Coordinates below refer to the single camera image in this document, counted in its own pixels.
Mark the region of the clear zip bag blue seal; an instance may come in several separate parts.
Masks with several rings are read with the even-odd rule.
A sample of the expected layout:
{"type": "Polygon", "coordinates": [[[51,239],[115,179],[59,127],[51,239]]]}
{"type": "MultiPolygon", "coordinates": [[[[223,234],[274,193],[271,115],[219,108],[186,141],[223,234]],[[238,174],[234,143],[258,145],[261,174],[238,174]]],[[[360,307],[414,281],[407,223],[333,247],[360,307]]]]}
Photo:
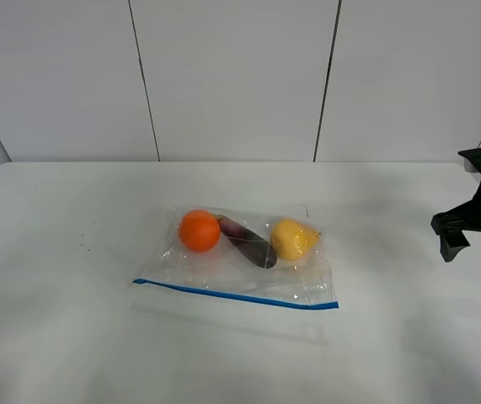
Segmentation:
{"type": "Polygon", "coordinates": [[[338,308],[325,229],[306,206],[273,214],[175,206],[167,219],[134,284],[296,310],[338,308]]]}

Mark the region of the yellow toy pear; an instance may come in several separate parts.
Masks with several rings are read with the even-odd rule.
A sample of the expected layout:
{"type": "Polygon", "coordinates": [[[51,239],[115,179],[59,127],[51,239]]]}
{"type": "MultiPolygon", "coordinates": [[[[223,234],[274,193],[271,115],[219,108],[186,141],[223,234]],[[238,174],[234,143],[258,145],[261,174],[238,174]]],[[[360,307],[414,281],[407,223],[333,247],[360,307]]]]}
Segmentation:
{"type": "Polygon", "coordinates": [[[296,221],[284,218],[277,221],[270,233],[270,244],[278,258],[296,261],[304,258],[317,245],[320,232],[296,221]]]}

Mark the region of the dark purple toy eggplant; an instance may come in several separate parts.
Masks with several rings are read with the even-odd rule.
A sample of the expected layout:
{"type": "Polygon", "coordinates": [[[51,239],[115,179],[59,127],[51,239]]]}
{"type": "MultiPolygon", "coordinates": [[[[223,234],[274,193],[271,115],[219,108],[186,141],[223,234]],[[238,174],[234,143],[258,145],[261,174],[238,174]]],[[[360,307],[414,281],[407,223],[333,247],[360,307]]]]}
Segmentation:
{"type": "Polygon", "coordinates": [[[231,218],[229,215],[214,214],[222,237],[245,259],[257,268],[272,269],[278,262],[270,239],[263,235],[266,222],[259,217],[247,219],[231,218]]]}

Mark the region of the orange toy orange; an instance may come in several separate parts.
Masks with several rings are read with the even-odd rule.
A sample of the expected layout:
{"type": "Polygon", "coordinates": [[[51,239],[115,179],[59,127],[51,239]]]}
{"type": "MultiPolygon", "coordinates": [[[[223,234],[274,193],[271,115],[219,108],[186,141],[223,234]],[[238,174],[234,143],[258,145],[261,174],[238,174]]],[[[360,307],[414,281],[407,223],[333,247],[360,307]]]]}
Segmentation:
{"type": "Polygon", "coordinates": [[[216,217],[207,210],[191,210],[179,224],[179,240],[190,251],[204,253],[218,243],[221,229],[216,217]]]}

